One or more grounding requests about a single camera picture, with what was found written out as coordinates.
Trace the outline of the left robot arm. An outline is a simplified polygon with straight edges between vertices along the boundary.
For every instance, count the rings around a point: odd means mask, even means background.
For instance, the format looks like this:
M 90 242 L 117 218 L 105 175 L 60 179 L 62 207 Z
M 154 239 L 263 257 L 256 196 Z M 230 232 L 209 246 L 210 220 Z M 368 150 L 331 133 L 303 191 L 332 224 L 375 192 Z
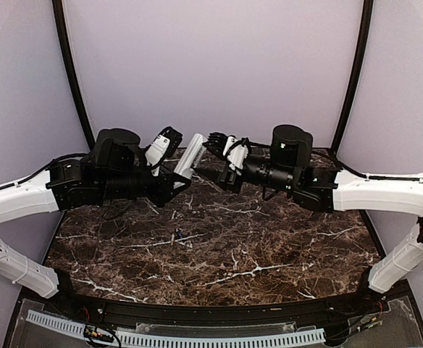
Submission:
M 163 162 L 183 140 L 166 127 L 145 148 L 140 137 L 121 128 L 103 129 L 89 153 L 50 161 L 28 177 L 0 186 L 0 224 L 46 212 L 64 212 L 105 201 L 147 198 L 163 207 L 191 184 L 193 164 L 202 155 L 204 137 L 197 133 L 174 170 Z M 63 272 L 30 260 L 0 239 L 0 275 L 39 296 L 53 298 L 66 316 L 82 310 L 71 281 Z

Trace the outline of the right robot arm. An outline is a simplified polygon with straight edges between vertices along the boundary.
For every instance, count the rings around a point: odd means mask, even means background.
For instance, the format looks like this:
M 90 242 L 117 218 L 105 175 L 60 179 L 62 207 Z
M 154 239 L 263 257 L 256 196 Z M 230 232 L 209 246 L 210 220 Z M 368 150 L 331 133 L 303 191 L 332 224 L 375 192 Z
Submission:
M 365 287 L 349 299 L 363 315 L 402 277 L 423 262 L 423 173 L 374 175 L 338 162 L 332 170 L 310 164 L 313 136 L 294 125 L 278 125 L 267 145 L 268 156 L 253 154 L 260 146 L 248 138 L 211 133 L 202 147 L 224 162 L 221 170 L 199 170 L 221 189 L 239 193 L 244 183 L 259 186 L 263 199 L 280 192 L 312 212 L 374 210 L 417 217 L 405 239 L 366 273 Z

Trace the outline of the white remote control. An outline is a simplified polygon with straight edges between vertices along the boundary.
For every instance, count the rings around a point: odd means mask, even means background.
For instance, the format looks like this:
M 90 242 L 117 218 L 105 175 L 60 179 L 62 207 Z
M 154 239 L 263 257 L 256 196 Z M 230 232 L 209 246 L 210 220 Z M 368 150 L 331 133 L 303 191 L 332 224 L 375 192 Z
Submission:
M 176 165 L 174 173 L 182 175 L 186 178 L 192 178 L 195 167 L 199 164 L 206 151 L 204 146 L 205 141 L 205 136 L 200 133 L 196 133 L 193 136 L 178 164 Z

